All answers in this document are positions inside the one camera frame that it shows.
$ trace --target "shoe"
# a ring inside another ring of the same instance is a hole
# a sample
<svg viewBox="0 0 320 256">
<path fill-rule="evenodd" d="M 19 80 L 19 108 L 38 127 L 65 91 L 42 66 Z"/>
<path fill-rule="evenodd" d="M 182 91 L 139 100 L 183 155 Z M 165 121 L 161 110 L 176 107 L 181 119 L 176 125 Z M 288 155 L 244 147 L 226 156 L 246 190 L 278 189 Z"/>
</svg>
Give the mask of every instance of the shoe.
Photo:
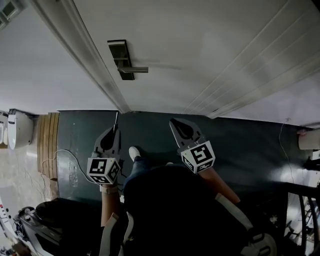
<svg viewBox="0 0 320 256">
<path fill-rule="evenodd" d="M 135 146 L 129 148 L 129 155 L 132 161 L 135 161 L 136 157 L 141 157 L 139 150 Z"/>
</svg>

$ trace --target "wrist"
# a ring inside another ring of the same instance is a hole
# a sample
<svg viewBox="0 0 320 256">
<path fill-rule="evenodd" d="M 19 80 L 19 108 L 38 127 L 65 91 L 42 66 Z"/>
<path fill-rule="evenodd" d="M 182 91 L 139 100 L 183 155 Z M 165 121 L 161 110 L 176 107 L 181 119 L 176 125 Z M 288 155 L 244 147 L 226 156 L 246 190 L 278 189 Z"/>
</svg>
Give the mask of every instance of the wrist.
<svg viewBox="0 0 320 256">
<path fill-rule="evenodd" d="M 209 176 L 212 176 L 215 173 L 216 173 L 215 169 L 213 167 L 210 167 L 208 169 L 198 172 L 198 175 L 200 175 L 202 178 L 207 178 Z"/>
<path fill-rule="evenodd" d="M 108 185 L 108 186 L 100 186 L 100 192 L 107 195 L 117 194 L 118 186 L 117 185 Z"/>
<path fill-rule="evenodd" d="M 116 179 L 113 184 L 101 184 L 100 186 L 105 187 L 105 188 L 117 187 L 118 186 L 118 182 L 117 182 L 117 179 Z"/>
</svg>

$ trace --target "wooden board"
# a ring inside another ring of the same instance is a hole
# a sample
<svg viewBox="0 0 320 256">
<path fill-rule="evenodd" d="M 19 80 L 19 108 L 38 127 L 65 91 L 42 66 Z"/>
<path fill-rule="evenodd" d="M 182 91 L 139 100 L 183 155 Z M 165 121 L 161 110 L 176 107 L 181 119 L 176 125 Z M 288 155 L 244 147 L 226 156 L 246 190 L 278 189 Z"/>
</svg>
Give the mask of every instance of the wooden board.
<svg viewBox="0 0 320 256">
<path fill-rule="evenodd" d="M 58 181 L 56 180 L 50 180 L 50 191 L 51 191 L 51 199 L 56 199 L 59 197 L 59 187 L 58 187 Z"/>
<path fill-rule="evenodd" d="M 44 131 L 43 131 L 43 161 L 49 158 L 50 120 L 51 120 L 51 114 L 46 115 L 44 118 Z M 48 160 L 43 163 L 43 174 L 45 174 L 48 178 L 50 177 Z"/>
<path fill-rule="evenodd" d="M 36 160 L 37 160 L 37 165 L 38 165 L 38 172 L 41 172 L 40 170 L 40 137 L 41 137 L 41 115 L 39 115 L 39 118 L 37 120 L 37 124 L 36 124 L 36 132 L 37 132 L 37 138 L 36 138 Z"/>
<path fill-rule="evenodd" d="M 53 154 L 53 136 L 54 136 L 54 123 L 55 123 L 55 113 L 50 114 L 50 128 L 49 128 L 49 159 L 53 159 L 54 156 Z M 49 178 L 53 179 L 54 178 L 54 170 L 53 170 L 53 161 L 49 160 Z"/>
<path fill-rule="evenodd" d="M 40 173 L 44 173 L 43 172 L 43 169 L 42 169 L 42 162 L 44 160 L 44 130 L 45 130 L 45 115 L 41 115 L 40 116 L 40 138 L 39 138 L 39 144 L 38 144 L 38 147 L 39 147 L 39 160 L 40 160 L 40 167 L 38 169 L 38 171 Z"/>
<path fill-rule="evenodd" d="M 55 113 L 54 115 L 55 115 L 55 117 L 54 117 L 53 138 L 52 138 L 52 154 L 53 154 L 53 157 L 55 155 L 55 152 L 57 151 L 59 113 Z M 52 167 L 53 167 L 53 175 L 52 175 L 53 179 L 58 179 L 57 159 L 53 160 Z"/>
</svg>

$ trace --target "toilet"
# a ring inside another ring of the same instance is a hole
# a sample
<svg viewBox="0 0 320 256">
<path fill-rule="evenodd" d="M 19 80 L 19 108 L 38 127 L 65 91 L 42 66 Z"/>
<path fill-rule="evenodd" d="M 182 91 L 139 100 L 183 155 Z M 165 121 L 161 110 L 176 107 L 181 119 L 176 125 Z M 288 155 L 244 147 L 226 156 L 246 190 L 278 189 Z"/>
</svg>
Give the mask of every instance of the toilet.
<svg viewBox="0 0 320 256">
<path fill-rule="evenodd" d="M 7 139 L 12 150 L 29 145 L 32 140 L 34 122 L 25 113 L 16 109 L 9 111 Z"/>
<path fill-rule="evenodd" d="M 0 144 L 8 145 L 8 113 L 0 111 Z"/>
</svg>

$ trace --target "white wall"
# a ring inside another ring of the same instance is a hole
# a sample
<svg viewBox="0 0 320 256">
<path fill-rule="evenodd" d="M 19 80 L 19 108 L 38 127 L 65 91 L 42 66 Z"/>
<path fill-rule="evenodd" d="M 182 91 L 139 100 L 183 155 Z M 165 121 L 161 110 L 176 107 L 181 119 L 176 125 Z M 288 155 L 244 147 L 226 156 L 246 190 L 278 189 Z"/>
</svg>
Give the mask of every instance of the white wall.
<svg viewBox="0 0 320 256">
<path fill-rule="evenodd" d="M 0 31 L 0 110 L 115 110 L 28 6 Z"/>
<path fill-rule="evenodd" d="M 275 123 L 284 123 L 290 118 L 288 124 L 313 127 L 312 124 L 320 123 L 320 73 L 223 117 Z"/>
</svg>

